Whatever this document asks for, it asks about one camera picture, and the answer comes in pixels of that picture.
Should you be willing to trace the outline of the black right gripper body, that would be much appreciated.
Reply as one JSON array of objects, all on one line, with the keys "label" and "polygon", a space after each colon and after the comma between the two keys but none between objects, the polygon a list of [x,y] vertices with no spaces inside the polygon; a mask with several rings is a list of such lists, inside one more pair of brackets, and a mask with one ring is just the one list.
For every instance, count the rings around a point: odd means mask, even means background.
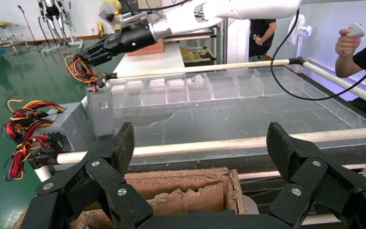
[{"label": "black right gripper body", "polygon": [[156,43],[157,41],[150,30],[150,24],[147,22],[138,22],[122,28],[121,38],[116,47],[116,51],[118,54],[129,53]]}]

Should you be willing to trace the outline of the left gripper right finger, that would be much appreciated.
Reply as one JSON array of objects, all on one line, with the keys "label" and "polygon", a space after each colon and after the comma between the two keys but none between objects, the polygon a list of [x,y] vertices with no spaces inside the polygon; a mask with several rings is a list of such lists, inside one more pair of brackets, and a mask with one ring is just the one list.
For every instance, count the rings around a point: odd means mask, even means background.
[{"label": "left gripper right finger", "polygon": [[300,228],[314,204],[350,229],[366,229],[366,177],[331,161],[314,143],[291,137],[271,122],[267,152],[286,185],[269,208],[290,228]]}]

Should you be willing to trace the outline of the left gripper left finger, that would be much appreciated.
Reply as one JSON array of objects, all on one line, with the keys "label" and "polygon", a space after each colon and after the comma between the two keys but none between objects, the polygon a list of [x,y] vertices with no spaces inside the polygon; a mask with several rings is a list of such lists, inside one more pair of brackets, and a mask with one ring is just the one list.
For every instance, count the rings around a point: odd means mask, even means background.
[{"label": "left gripper left finger", "polygon": [[36,187],[21,228],[68,229],[93,203],[117,228],[138,228],[153,210],[124,178],[133,151],[134,129],[126,122],[117,135],[97,142],[79,163]]}]

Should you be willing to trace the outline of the operator hand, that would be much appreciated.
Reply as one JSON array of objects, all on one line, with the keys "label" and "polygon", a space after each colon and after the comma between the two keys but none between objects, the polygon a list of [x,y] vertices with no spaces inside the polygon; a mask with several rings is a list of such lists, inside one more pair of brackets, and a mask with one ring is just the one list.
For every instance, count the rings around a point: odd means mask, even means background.
[{"label": "operator hand", "polygon": [[340,37],[335,44],[335,51],[339,56],[351,55],[359,47],[361,38],[358,37],[347,37],[349,29],[341,29],[339,31]]}]

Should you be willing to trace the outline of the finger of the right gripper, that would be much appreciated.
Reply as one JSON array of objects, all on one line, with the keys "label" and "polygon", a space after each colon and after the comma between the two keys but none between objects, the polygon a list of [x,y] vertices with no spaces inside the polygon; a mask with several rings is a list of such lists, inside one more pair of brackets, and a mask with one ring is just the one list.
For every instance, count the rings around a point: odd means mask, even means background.
[{"label": "finger of the right gripper", "polygon": [[122,53],[121,39],[121,32],[107,35],[89,48],[89,57],[113,57]]},{"label": "finger of the right gripper", "polygon": [[110,45],[107,48],[104,43],[95,44],[82,52],[82,60],[92,66],[98,66],[111,61],[113,56],[117,56],[120,53],[124,53],[123,44]]}]

